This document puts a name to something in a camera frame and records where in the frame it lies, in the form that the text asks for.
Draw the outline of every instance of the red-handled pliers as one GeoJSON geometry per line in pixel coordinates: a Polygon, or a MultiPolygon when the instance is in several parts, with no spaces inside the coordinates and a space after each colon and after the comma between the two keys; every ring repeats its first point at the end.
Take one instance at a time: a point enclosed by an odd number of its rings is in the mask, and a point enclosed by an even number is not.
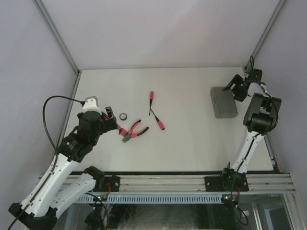
{"type": "Polygon", "coordinates": [[[131,129],[129,130],[129,132],[127,132],[125,129],[121,128],[120,126],[118,126],[119,134],[124,137],[123,140],[122,140],[124,143],[126,143],[131,138],[136,138],[136,137],[144,134],[149,129],[149,127],[146,127],[145,129],[143,129],[143,131],[141,131],[139,133],[133,133],[133,130],[135,129],[135,127],[140,122],[141,122],[141,120],[138,120],[136,123],[134,123],[133,126],[131,127],[131,129]]]}

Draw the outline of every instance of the screwdriver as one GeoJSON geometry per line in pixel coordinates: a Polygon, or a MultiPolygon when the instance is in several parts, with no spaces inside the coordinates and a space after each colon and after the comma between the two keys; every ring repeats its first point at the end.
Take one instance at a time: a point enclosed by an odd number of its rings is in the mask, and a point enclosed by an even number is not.
{"type": "Polygon", "coordinates": [[[152,111],[152,113],[153,113],[153,115],[154,115],[154,117],[155,117],[155,120],[158,122],[158,126],[160,127],[160,129],[164,130],[165,127],[164,127],[163,123],[162,123],[162,122],[159,120],[159,118],[154,114],[153,110],[152,110],[152,109],[150,109],[150,110],[152,111]]]}
{"type": "Polygon", "coordinates": [[[154,99],[154,94],[153,94],[154,92],[153,91],[151,91],[150,92],[150,95],[149,95],[149,116],[150,116],[150,111],[151,111],[151,109],[152,109],[152,103],[153,103],[153,99],[154,99]]]}

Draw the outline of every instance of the pliers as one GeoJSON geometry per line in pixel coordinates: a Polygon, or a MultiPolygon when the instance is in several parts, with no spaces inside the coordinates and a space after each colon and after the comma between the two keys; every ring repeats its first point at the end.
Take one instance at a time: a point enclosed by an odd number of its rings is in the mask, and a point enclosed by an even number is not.
{"type": "Polygon", "coordinates": [[[139,133],[133,133],[133,130],[135,129],[135,127],[141,122],[141,120],[138,120],[136,123],[133,124],[133,126],[131,127],[131,129],[129,130],[129,132],[127,132],[125,129],[123,129],[122,127],[120,127],[118,125],[118,130],[119,130],[119,134],[122,135],[123,138],[123,142],[126,143],[128,140],[130,140],[131,138],[136,138],[142,134],[144,134],[149,127],[146,127],[145,129],[143,129],[143,131],[139,132],[139,133]]]}

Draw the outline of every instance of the white table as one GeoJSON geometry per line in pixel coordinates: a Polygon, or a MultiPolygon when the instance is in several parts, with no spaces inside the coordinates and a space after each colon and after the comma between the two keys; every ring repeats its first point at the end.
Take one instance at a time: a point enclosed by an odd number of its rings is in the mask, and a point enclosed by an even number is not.
{"type": "MultiPolygon", "coordinates": [[[[91,165],[103,171],[219,171],[235,156],[244,134],[243,117],[250,98],[236,102],[238,116],[217,119],[210,89],[225,86],[241,67],[83,70],[75,98],[96,96],[99,107],[111,106],[118,123],[129,130],[142,119],[142,136],[127,143],[114,130],[102,135],[76,169],[91,165]],[[154,91],[153,110],[165,125],[159,129],[149,113],[149,93],[154,91]],[[121,121],[119,114],[128,119],[121,121]]],[[[66,135],[78,124],[82,111],[74,103],[66,135]]],[[[248,166],[250,171],[273,170],[264,140],[248,166]]]]}

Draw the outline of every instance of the perforated metal strip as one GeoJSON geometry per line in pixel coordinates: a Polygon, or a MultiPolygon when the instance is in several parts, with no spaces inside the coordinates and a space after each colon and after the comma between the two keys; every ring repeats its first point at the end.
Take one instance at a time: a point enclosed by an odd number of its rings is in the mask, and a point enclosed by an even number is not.
{"type": "MultiPolygon", "coordinates": [[[[106,204],[220,204],[222,195],[133,195],[110,194],[106,204]]],[[[76,203],[94,203],[93,197],[84,195],[76,203]]]]}

